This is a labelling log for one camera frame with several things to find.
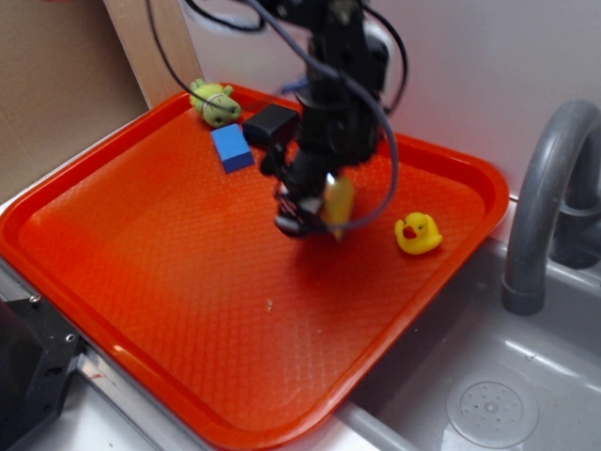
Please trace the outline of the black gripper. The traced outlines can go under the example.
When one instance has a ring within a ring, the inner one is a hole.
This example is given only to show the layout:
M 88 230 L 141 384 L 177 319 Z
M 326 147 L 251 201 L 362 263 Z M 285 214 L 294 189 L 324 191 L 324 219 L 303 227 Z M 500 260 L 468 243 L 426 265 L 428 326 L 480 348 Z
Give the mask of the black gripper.
M 342 165 L 339 155 L 324 148 L 301 148 L 289 162 L 286 145 L 268 147 L 260 172 L 279 181 L 274 192 L 278 202 L 274 223 L 284 235 L 302 238 L 329 232 L 319 213 L 325 206 L 327 176 L 336 175 Z

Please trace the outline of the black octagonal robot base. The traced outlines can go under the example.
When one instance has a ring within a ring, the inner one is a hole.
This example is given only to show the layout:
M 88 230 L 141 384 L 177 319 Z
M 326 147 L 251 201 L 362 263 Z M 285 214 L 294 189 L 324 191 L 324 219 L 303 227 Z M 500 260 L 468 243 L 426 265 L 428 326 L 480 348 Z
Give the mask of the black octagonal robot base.
M 77 329 L 33 295 L 1 303 L 1 448 L 18 450 L 62 413 L 82 353 Z

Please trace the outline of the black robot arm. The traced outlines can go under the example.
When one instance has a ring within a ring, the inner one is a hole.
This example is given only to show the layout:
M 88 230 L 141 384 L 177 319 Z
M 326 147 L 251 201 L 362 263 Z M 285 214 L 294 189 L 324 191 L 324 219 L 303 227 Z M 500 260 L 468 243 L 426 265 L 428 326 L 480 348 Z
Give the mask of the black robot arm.
M 386 47 L 364 32 L 360 1 L 251 1 L 251 7 L 305 63 L 308 85 L 298 151 L 276 145 L 261 163 L 280 185 L 274 223 L 288 237 L 343 232 L 375 221 L 393 200 L 399 179 L 398 145 L 379 94 L 388 64 Z M 386 140 L 392 155 L 389 190 L 367 215 L 328 224 L 319 214 L 326 183 L 341 170 L 368 162 Z

